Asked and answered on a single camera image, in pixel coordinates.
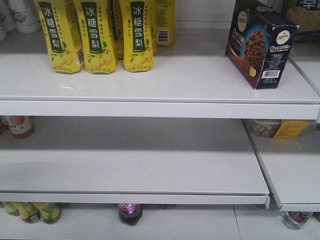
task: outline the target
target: yellow bottle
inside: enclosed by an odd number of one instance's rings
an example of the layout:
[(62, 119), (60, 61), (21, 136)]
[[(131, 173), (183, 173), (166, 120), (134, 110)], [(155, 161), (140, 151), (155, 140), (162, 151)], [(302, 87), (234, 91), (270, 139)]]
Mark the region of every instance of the yellow bottle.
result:
[(92, 74), (110, 74), (118, 59), (106, 0), (73, 0), (84, 51), (85, 68)]
[(84, 55), (72, 0), (34, 0), (54, 70), (74, 74), (84, 67)]
[(175, 42), (175, 0), (157, 1), (157, 45), (169, 47)]
[(152, 36), (152, 51), (153, 56), (157, 54), (157, 0), (150, 1), (150, 11), (151, 11), (151, 36)]
[(133, 73), (149, 71), (155, 65), (150, 1), (119, 1), (123, 22), (124, 68)]
[(119, 60), (124, 59), (124, 28), (119, 0), (109, 0), (110, 18), (112, 23), (114, 49)]

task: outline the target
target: barcode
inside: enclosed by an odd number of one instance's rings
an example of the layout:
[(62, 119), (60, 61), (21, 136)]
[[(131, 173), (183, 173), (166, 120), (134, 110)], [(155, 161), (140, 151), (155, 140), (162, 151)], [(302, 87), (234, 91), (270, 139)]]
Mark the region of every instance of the barcode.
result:
[(278, 78), (280, 74), (280, 71), (264, 71), (262, 74), (262, 79), (272, 79), (272, 78)]
[(158, 43), (169, 43), (169, 31), (160, 30), (158, 32)]
[(82, 51), (82, 48), (79, 49), (79, 51), (76, 52), (76, 55), (79, 59), (80, 64), (84, 61), (84, 52)]

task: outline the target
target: dark bottle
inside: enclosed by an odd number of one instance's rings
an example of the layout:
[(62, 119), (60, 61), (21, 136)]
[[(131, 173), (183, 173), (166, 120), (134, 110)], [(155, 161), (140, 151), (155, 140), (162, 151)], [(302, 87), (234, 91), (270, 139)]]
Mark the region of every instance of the dark bottle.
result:
[(119, 217), (122, 223), (134, 226), (142, 217), (141, 204), (119, 203)]

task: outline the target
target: chocolate box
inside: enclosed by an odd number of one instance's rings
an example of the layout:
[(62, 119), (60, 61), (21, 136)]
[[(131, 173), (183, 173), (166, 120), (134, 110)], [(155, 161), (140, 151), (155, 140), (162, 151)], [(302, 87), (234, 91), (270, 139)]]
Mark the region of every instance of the chocolate box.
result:
[(276, 89), (298, 27), (257, 0), (236, 0), (226, 55), (254, 89)]

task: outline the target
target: store shelf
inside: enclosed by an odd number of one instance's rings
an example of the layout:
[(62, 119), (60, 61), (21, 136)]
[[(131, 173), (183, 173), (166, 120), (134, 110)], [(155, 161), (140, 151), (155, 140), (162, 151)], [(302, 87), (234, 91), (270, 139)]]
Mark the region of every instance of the store shelf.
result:
[(320, 131), (292, 139), (249, 136), (280, 211), (320, 212)]
[(18, 202), (269, 204), (238, 119), (35, 117), (0, 142), (0, 199)]
[(150, 72), (53, 71), (42, 32), (1, 43), (1, 115), (317, 119), (320, 97), (288, 63), (278, 89), (253, 90), (225, 56), (228, 29), (177, 29)]
[(290, 61), (320, 96), (320, 42), (296, 42)]
[(68, 204), (54, 225), (27, 224), (0, 209), (2, 240), (240, 240), (233, 206), (144, 205), (134, 227), (122, 224), (113, 204)]
[(291, 230), (283, 223), (283, 211), (274, 201), (269, 209), (254, 205), (235, 205), (241, 240), (316, 240), (320, 239), (320, 222), (311, 217), (300, 230)]

